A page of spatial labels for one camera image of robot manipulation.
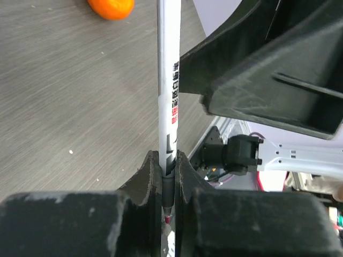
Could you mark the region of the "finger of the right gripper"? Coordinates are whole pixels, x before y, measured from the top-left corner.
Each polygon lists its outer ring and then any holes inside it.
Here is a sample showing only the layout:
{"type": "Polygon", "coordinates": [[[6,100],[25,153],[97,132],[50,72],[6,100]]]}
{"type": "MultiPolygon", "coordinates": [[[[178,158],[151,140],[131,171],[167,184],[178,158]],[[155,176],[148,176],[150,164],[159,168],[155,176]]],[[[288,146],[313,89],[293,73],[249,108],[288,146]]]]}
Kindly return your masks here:
{"type": "Polygon", "coordinates": [[[180,59],[210,115],[325,140],[342,124],[342,1],[242,1],[180,59]]]}

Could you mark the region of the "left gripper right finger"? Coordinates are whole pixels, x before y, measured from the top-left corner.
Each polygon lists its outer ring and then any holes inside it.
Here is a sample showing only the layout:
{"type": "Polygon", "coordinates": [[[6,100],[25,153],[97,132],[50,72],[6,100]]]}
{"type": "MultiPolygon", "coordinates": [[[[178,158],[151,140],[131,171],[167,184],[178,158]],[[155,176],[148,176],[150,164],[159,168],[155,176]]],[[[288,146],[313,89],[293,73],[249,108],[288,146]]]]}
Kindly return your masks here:
{"type": "Polygon", "coordinates": [[[178,152],[176,256],[342,256],[323,204],[302,193],[217,190],[178,152]]]}

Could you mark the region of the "white marker with pink cap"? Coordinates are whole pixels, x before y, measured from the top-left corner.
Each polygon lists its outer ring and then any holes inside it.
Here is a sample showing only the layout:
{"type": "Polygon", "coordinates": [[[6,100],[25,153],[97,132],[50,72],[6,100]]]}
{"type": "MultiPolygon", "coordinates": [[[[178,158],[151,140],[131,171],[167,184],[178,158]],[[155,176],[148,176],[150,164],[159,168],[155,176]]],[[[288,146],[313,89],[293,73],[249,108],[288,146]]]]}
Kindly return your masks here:
{"type": "Polygon", "coordinates": [[[159,165],[162,208],[170,223],[175,192],[180,87],[181,1],[157,1],[159,165]]]}

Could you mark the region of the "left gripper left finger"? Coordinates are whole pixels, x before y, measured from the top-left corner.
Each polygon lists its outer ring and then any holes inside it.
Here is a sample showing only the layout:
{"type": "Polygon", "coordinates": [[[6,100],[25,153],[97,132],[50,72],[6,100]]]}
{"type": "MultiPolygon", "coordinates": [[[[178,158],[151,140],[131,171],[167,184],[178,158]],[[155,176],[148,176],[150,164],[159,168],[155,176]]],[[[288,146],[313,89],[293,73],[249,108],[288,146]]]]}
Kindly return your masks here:
{"type": "Polygon", "coordinates": [[[158,153],[119,189],[25,192],[1,203],[1,256],[160,256],[158,153]]]}

